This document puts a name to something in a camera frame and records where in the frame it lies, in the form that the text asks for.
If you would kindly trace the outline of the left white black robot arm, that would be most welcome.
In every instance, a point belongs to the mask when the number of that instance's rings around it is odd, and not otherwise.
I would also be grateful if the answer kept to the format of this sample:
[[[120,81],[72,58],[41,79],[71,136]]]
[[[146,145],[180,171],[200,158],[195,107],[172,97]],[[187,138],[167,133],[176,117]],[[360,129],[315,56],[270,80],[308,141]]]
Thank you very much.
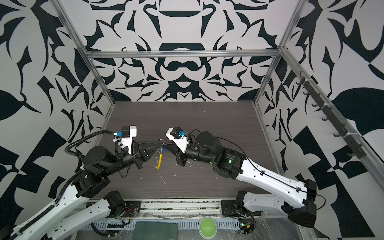
[[[101,146],[93,147],[86,155],[72,151],[75,146],[103,134],[114,136],[115,153]],[[70,213],[103,190],[110,183],[109,176],[128,170],[133,165],[141,169],[143,163],[162,146],[159,141],[138,143],[133,140],[136,135],[135,126],[118,132],[103,130],[66,146],[65,153],[80,158],[83,167],[64,184],[57,197],[45,208],[12,229],[2,229],[1,239],[64,240],[98,220],[119,217],[126,203],[118,191],[109,192],[74,215]]]

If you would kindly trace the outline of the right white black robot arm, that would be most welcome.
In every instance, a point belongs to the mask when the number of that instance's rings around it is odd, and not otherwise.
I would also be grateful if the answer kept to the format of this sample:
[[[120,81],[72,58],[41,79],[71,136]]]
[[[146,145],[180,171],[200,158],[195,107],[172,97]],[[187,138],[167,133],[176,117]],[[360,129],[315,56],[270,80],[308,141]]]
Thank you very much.
[[[292,180],[253,162],[244,151],[223,147],[223,138],[208,131],[192,138],[179,127],[169,128],[168,143],[164,149],[176,157],[177,164],[185,166],[188,160],[210,164],[219,176],[254,185],[274,195],[271,209],[282,212],[295,224],[314,228],[317,220],[315,200],[319,196],[313,180]]]

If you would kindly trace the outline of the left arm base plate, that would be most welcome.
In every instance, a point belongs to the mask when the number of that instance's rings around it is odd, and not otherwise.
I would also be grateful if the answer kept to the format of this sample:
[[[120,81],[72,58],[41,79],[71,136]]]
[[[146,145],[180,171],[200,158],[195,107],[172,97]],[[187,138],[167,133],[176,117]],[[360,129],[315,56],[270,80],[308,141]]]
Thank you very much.
[[[136,217],[141,212],[141,203],[141,201],[125,201],[120,217],[123,219]]]

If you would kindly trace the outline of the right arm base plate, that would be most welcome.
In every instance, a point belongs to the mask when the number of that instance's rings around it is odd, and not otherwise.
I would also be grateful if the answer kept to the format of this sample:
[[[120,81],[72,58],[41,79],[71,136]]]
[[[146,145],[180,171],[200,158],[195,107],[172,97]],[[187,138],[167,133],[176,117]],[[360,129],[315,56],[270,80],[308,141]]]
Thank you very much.
[[[261,216],[262,211],[251,212],[245,208],[243,200],[221,200],[222,215],[227,218],[243,218],[249,214]]]

